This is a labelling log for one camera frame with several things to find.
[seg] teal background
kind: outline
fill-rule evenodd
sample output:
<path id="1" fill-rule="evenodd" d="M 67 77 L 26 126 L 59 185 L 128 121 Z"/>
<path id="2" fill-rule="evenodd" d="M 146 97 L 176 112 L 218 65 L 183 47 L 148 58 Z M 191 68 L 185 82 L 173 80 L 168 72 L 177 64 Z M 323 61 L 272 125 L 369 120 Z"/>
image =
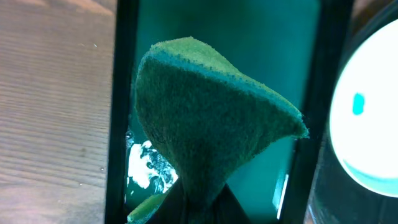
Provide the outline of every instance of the teal background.
<path id="1" fill-rule="evenodd" d="M 136 66 L 151 44 L 193 36 L 301 108 L 319 9 L 317 0 L 141 1 Z M 275 142 L 228 180 L 255 223 L 276 220 L 293 143 Z"/>

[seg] water splash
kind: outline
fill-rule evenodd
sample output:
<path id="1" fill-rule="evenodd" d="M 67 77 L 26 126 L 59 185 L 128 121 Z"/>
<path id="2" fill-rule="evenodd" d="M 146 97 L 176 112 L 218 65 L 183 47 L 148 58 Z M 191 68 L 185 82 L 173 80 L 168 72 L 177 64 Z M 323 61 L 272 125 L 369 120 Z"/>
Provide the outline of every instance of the water splash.
<path id="1" fill-rule="evenodd" d="M 158 177 L 155 194 L 165 193 L 178 179 L 175 169 L 152 147 L 150 141 L 131 145 L 128 176 L 143 189 L 148 188 L 152 178 Z"/>

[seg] green fabric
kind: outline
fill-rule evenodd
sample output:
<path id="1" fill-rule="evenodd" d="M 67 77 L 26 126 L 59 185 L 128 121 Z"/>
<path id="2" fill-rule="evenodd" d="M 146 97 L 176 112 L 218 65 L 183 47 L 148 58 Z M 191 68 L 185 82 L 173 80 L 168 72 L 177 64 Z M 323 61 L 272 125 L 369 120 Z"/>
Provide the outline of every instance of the green fabric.
<path id="1" fill-rule="evenodd" d="M 147 198 L 127 216 L 128 223 L 145 223 L 143 221 L 146 221 L 150 218 L 150 216 L 162 204 L 166 196 L 167 192 L 165 194 L 152 195 Z"/>
<path id="2" fill-rule="evenodd" d="M 145 134 L 193 207 L 209 207 L 226 179 L 270 143 L 308 135 L 297 108 L 192 37 L 150 48 L 135 97 Z"/>

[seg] dark object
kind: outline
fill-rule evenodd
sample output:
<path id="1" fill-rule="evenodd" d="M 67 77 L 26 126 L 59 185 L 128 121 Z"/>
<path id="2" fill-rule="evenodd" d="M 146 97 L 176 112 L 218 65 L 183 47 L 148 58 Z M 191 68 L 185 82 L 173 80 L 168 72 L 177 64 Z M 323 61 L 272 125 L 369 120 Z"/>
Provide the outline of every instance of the dark object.
<path id="1" fill-rule="evenodd" d="M 397 19 L 398 1 L 392 1 L 368 20 L 368 23 L 347 43 L 338 74 L 345 68 L 362 43 L 379 29 Z M 360 186 L 338 162 L 330 142 L 329 131 L 325 131 L 323 141 L 317 177 L 310 200 L 317 223 L 397 223 L 398 198 L 379 195 Z"/>
<path id="2" fill-rule="evenodd" d="M 310 139 L 295 147 L 281 223 L 302 224 L 340 66 L 353 0 L 324 0 L 302 113 Z"/>
<path id="3" fill-rule="evenodd" d="M 109 130 L 108 179 L 104 222 L 126 223 L 124 175 L 130 82 L 136 42 L 138 1 L 118 1 L 114 50 L 111 127 Z"/>
<path id="4" fill-rule="evenodd" d="M 162 206 L 160 206 L 158 211 L 146 224 L 188 223 L 188 211 L 190 207 L 187 195 L 183 194 L 181 179 L 178 179 L 169 191 L 168 197 L 163 201 Z M 242 207 L 240 207 L 238 200 L 228 185 L 225 185 L 221 193 L 217 196 L 211 210 L 217 214 L 212 223 L 250 223 L 250 219 L 246 216 Z"/>

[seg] white light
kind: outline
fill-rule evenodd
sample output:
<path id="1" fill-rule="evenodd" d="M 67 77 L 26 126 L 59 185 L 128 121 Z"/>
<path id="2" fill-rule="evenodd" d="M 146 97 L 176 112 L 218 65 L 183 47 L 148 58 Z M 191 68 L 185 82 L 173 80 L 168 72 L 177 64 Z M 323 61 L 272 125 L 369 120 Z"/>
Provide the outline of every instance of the white light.
<path id="1" fill-rule="evenodd" d="M 398 179 L 398 21 L 370 36 L 341 73 L 330 111 L 330 137 L 335 154 L 345 164 L 381 179 Z M 353 112 L 361 96 L 360 114 Z"/>
<path id="2" fill-rule="evenodd" d="M 277 214 L 277 216 L 276 216 L 277 219 L 280 218 L 280 213 L 281 213 L 281 211 L 282 211 L 282 204 L 284 203 L 284 199 L 285 199 L 286 186 L 287 186 L 287 180 L 288 180 L 288 179 L 289 179 L 289 175 L 286 174 L 286 176 L 285 176 L 285 182 L 284 182 L 284 188 L 282 189 L 282 195 L 280 196 L 278 214 Z"/>

